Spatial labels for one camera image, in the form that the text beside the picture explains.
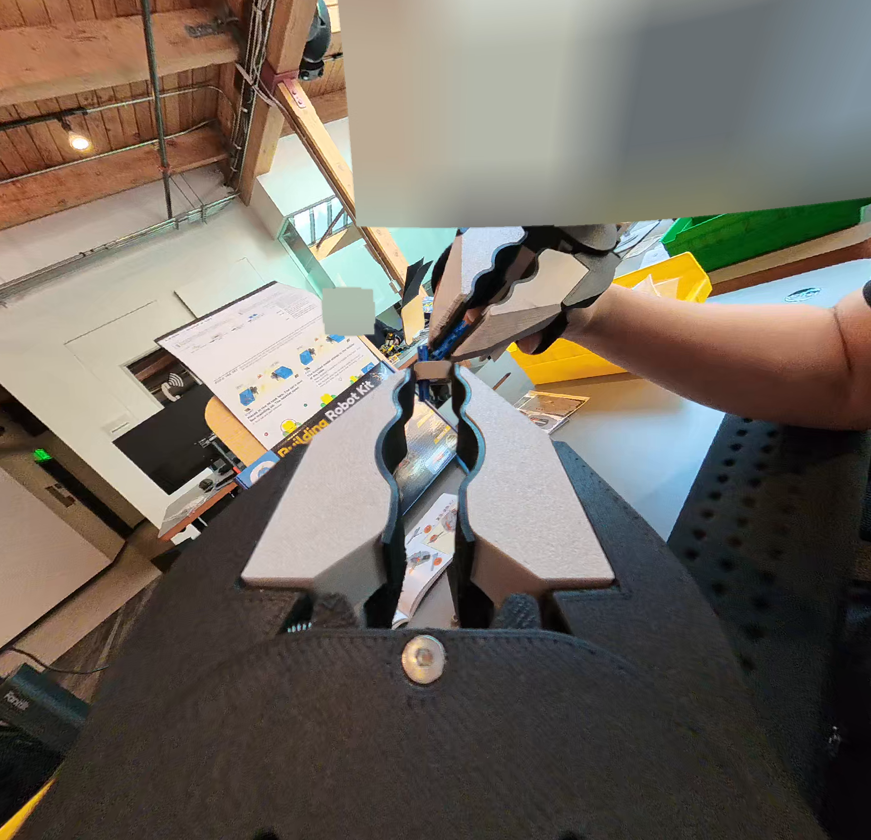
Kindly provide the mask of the yellow parts bin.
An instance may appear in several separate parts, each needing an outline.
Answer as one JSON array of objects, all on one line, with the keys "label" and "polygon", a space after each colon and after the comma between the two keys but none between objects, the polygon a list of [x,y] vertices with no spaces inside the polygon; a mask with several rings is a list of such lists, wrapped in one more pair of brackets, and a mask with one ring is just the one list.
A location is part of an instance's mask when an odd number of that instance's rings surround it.
[{"label": "yellow parts bin", "polygon": [[32,812],[38,806],[38,803],[44,798],[49,791],[51,785],[55,781],[54,777],[47,781],[15,814],[13,814],[1,827],[1,839],[11,839],[21,829]]}]

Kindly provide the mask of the printed instruction sheet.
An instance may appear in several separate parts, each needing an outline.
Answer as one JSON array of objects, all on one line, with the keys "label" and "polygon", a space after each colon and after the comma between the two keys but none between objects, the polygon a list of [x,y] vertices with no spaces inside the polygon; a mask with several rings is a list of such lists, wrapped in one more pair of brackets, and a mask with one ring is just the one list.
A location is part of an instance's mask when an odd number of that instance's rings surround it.
[{"label": "printed instruction sheet", "polygon": [[321,300],[270,283],[156,339],[268,450],[336,410],[383,363],[364,337],[325,331]]}]

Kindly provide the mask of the black wall panel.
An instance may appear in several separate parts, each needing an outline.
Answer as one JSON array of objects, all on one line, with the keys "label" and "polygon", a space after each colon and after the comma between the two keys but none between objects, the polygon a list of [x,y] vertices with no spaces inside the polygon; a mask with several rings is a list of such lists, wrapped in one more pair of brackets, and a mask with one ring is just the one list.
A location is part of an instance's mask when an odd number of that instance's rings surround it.
[{"label": "black wall panel", "polygon": [[206,422],[211,399],[207,386],[196,385],[113,444],[167,494],[178,492],[202,472],[217,472],[223,479],[232,468]]}]

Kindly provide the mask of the person's right hand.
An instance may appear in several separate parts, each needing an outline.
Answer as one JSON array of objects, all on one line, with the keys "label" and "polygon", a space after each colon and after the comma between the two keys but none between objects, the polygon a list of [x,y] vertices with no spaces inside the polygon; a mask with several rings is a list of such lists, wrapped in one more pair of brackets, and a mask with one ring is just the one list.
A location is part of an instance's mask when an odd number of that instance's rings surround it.
[{"label": "person's right hand", "polygon": [[594,299],[563,308],[540,331],[519,338],[518,349],[527,355],[540,355],[560,339],[578,346],[588,345],[593,342],[599,321],[609,314],[618,290],[613,284]]}]

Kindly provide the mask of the black portable device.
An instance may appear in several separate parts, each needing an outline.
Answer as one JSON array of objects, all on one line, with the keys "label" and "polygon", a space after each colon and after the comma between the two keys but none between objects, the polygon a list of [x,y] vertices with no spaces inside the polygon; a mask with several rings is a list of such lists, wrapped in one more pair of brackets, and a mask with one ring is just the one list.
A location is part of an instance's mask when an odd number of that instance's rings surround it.
[{"label": "black portable device", "polygon": [[89,705],[28,664],[2,678],[1,721],[54,752],[76,742]]}]

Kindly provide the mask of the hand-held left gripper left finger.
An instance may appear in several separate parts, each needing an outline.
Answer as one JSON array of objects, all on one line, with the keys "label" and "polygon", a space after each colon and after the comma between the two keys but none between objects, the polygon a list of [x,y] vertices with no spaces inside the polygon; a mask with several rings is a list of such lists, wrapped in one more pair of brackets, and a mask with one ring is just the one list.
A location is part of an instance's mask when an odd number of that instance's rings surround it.
[{"label": "hand-held left gripper left finger", "polygon": [[391,374],[308,450],[241,578],[312,598],[343,596],[368,624],[391,624],[406,571],[395,471],[408,453],[410,370]]}]

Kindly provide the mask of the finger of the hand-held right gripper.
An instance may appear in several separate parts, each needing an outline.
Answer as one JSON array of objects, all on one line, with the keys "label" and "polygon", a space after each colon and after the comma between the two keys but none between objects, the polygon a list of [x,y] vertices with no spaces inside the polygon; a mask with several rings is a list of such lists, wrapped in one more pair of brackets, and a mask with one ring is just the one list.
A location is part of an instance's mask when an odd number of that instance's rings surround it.
[{"label": "finger of the hand-held right gripper", "polygon": [[521,226],[471,227],[456,236],[440,275],[433,276],[430,351],[448,339],[467,311],[494,300],[526,236]]},{"label": "finger of the hand-held right gripper", "polygon": [[582,284],[589,268],[575,256],[554,249],[542,251],[533,274],[514,282],[499,301],[487,305],[459,343],[451,360],[461,362],[487,356],[540,332],[563,309],[566,299]]}]

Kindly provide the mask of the robot kit box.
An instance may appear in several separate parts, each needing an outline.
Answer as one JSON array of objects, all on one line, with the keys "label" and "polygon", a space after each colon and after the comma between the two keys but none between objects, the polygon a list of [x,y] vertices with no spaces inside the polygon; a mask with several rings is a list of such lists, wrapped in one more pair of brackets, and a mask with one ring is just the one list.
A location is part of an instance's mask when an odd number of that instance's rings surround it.
[{"label": "robot kit box", "polygon": [[[371,394],[394,371],[379,363],[354,381],[313,417],[277,442],[271,451],[258,457],[237,475],[239,488],[251,488],[281,460],[298,464],[310,442],[350,412]],[[455,458],[456,432],[430,404],[416,401],[415,410],[405,427],[407,455],[395,471],[400,491],[400,511],[408,510],[429,489],[436,478]]]}]

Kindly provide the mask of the black studded board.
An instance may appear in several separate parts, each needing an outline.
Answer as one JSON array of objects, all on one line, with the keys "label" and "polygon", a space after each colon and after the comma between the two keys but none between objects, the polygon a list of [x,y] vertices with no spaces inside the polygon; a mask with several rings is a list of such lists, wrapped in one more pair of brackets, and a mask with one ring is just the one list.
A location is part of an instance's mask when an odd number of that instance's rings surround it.
[{"label": "black studded board", "polygon": [[869,838],[869,432],[724,418],[668,545],[832,838]]}]

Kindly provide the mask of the yellow plastic bin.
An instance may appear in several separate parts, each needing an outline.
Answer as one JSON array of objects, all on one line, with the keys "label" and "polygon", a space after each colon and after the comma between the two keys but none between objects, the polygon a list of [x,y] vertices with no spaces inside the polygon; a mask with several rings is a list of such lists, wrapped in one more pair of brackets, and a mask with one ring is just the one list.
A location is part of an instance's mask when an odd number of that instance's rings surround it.
[{"label": "yellow plastic bin", "polygon": [[[681,277],[679,301],[683,302],[703,303],[713,289],[707,272],[690,251],[616,277],[614,284],[632,290],[636,283],[648,275],[657,280]],[[625,373],[625,369],[602,356],[561,339],[540,355],[527,355],[516,344],[511,344],[507,352],[534,386]]]}]

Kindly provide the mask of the green plastic bin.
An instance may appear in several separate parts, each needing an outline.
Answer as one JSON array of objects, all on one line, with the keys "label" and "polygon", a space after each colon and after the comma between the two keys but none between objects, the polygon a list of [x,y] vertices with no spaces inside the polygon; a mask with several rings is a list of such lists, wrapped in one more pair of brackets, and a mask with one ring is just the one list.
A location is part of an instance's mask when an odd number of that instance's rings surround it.
[{"label": "green plastic bin", "polygon": [[691,253],[711,272],[848,229],[861,222],[870,199],[846,200],[723,215],[681,217],[662,244],[671,258]]}]

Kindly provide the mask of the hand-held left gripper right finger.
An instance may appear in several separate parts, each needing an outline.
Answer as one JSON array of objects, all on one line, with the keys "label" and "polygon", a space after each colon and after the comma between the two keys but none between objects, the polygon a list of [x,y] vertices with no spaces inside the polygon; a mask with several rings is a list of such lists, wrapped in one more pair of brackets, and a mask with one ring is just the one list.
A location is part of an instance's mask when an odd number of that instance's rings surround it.
[{"label": "hand-held left gripper right finger", "polygon": [[545,431],[467,368],[453,368],[451,394],[465,471],[450,568],[459,623],[490,624],[511,595],[541,603],[613,586],[612,564]]}]

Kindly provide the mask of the person's right forearm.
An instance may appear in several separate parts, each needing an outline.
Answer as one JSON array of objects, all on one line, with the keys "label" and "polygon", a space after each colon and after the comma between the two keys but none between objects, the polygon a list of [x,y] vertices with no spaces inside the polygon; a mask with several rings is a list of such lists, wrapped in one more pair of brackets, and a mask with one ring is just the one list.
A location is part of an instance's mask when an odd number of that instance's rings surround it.
[{"label": "person's right forearm", "polygon": [[868,430],[867,291],[821,308],[682,303],[619,287],[588,345],[715,410],[807,428]]}]

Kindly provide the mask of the open white instruction booklet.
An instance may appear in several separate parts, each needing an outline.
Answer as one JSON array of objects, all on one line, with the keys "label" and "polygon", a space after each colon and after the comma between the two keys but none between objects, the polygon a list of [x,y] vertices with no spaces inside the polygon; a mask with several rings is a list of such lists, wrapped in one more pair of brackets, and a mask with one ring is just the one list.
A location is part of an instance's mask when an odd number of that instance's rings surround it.
[{"label": "open white instruction booklet", "polygon": [[406,569],[392,629],[408,626],[421,602],[452,563],[457,515],[457,495],[443,493],[406,537]]}]

